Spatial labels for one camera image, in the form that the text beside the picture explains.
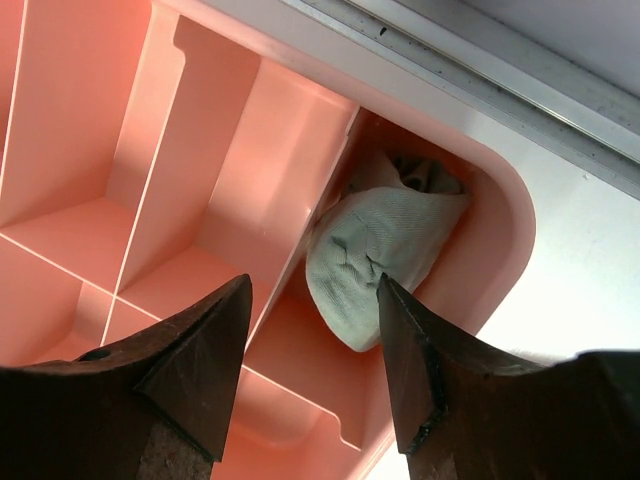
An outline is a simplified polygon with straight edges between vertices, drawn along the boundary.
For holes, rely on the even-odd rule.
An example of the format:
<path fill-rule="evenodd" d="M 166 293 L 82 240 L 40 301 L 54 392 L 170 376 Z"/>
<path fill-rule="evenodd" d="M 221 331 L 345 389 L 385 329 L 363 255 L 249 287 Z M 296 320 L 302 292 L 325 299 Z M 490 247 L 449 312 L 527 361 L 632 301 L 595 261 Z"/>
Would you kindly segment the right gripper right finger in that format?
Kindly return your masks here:
<path fill-rule="evenodd" d="M 639 354 L 544 366 L 438 316 L 390 277 L 377 298 L 398 451 L 413 479 L 635 479 Z"/>

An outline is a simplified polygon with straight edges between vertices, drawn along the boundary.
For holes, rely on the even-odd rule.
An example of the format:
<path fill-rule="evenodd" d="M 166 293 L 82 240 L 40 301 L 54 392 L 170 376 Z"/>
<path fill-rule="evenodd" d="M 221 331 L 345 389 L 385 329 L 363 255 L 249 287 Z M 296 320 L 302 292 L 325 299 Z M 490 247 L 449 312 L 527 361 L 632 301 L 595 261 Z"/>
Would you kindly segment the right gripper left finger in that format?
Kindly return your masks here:
<path fill-rule="evenodd" d="M 240 275 L 72 361 L 1 371 L 5 479 L 207 479 L 222 459 L 253 289 Z"/>

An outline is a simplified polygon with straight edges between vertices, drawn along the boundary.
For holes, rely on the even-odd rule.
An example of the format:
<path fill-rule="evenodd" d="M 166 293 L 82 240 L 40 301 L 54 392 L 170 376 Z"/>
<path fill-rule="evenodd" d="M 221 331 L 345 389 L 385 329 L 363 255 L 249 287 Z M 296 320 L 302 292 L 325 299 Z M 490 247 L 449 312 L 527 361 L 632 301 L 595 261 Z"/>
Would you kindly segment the grey ankle sock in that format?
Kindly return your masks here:
<path fill-rule="evenodd" d="M 382 276 L 415 290 L 469 202 L 464 183 L 437 160 L 365 158 L 319 219 L 305 263 L 311 298 L 343 344 L 365 352 L 379 342 Z"/>

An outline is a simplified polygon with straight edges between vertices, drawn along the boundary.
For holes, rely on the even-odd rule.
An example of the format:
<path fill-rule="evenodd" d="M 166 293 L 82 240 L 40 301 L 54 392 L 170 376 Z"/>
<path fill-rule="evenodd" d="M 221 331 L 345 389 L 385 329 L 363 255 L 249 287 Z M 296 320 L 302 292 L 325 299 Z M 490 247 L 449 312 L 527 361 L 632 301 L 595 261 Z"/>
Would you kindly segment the pink compartment tray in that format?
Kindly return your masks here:
<path fill-rule="evenodd" d="M 494 150 L 199 1 L 1 5 L 1 361 L 72 360 L 248 274 L 217 479 L 362 479 L 393 437 L 382 353 L 325 326 L 306 242 L 370 155 L 429 157 L 471 204 L 416 296 L 471 333 L 533 248 Z"/>

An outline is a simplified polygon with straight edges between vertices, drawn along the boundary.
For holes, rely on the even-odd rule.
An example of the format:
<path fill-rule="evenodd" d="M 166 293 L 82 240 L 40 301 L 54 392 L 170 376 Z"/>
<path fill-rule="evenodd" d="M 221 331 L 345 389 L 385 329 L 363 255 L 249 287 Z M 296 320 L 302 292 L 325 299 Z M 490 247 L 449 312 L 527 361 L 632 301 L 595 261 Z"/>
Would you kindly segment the aluminium frame rail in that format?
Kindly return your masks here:
<path fill-rule="evenodd" d="M 620 191 L 639 195 L 639 98 L 464 1 L 291 1 Z"/>

